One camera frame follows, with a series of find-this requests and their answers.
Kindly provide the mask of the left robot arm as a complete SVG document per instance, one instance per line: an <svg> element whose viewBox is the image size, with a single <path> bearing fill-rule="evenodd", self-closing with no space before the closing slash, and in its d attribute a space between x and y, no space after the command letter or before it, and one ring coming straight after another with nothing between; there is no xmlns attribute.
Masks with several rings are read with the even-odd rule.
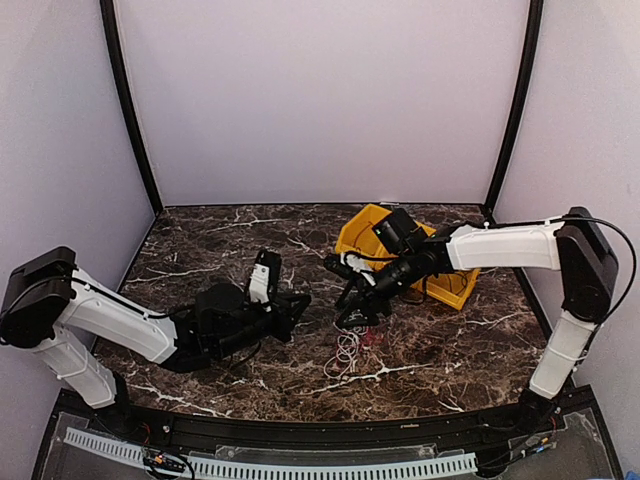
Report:
<svg viewBox="0 0 640 480"><path fill-rule="evenodd" d="M287 343L311 303L281 293L279 254L262 250L244 288L218 283L167 313L145 308L101 285L55 248L14 269L1 307L1 342L38 356L120 436L141 427L121 375L99 363L77 329L123 346L174 373L211 367L271 337Z"/></svg>

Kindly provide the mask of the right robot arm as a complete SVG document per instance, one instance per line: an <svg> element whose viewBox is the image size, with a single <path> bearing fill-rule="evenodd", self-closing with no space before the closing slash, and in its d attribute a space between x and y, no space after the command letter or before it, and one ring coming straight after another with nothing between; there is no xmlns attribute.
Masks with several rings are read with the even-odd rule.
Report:
<svg viewBox="0 0 640 480"><path fill-rule="evenodd" d="M340 329L376 326L392 298L417 282L478 268L538 268L560 272L564 300L541 359L504 431L530 434L558 406L566 380L587 355L601 326L623 302L614 295L619 262L602 227L606 221L573 207L560 217L507 224L461 223L429 234L403 208L371 227L387 251L376 258L344 250L324 260L347 282L335 307Z"/></svg>

